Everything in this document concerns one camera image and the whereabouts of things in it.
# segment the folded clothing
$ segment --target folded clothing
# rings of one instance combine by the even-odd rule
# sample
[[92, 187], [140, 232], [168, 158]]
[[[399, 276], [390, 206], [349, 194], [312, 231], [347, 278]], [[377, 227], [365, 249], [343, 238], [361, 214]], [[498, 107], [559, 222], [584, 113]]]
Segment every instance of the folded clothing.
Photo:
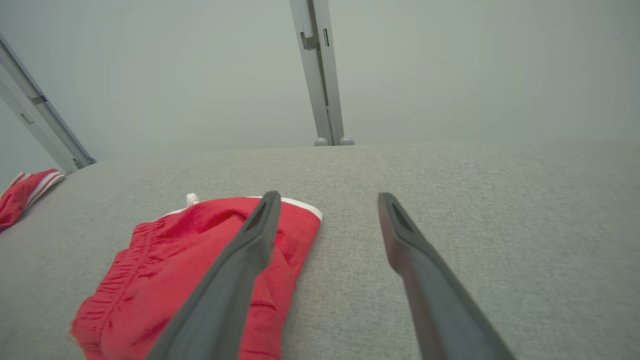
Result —
[[19, 173], [0, 195], [0, 231], [15, 224], [24, 210], [64, 178], [54, 168], [37, 174]]
[[[188, 196], [188, 208], [137, 225], [129, 248], [83, 302], [70, 332], [88, 359], [143, 359], [260, 199], [198, 201]], [[321, 220], [316, 208], [282, 199], [273, 258], [255, 280], [239, 359], [280, 359], [296, 278]]]

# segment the white panel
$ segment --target white panel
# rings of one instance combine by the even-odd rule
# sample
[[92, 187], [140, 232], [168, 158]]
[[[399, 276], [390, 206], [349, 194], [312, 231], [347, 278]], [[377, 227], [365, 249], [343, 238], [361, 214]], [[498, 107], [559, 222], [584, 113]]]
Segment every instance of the white panel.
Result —
[[34, 174], [59, 168], [20, 121], [0, 98], [0, 192], [20, 172]]
[[287, 1], [2, 0], [0, 32], [98, 161], [316, 138]]
[[330, 0], [356, 143], [640, 137], [637, 0]]

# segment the textured gray surface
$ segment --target textured gray surface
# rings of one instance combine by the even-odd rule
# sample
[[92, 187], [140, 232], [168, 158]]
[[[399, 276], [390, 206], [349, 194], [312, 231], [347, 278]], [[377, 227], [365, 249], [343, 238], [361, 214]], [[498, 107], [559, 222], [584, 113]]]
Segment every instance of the textured gray surface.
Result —
[[405, 145], [98, 163], [0, 234], [0, 358], [78, 359], [67, 335], [133, 227], [279, 190], [324, 213], [284, 359], [415, 359], [377, 193], [392, 192], [520, 359], [640, 357], [640, 144]]

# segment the red garment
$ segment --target red garment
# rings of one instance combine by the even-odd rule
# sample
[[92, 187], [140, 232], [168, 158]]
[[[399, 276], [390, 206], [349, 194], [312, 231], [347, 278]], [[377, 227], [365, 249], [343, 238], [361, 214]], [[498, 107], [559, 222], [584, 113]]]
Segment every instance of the red garment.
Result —
[[[91, 360], [143, 359], [260, 199], [195, 204], [136, 226], [71, 334]], [[283, 202], [273, 260], [256, 278], [239, 359], [280, 358], [282, 326], [320, 218]]]
[[0, 195], [0, 231], [15, 224], [24, 210], [65, 175], [52, 168], [37, 174], [19, 173]]

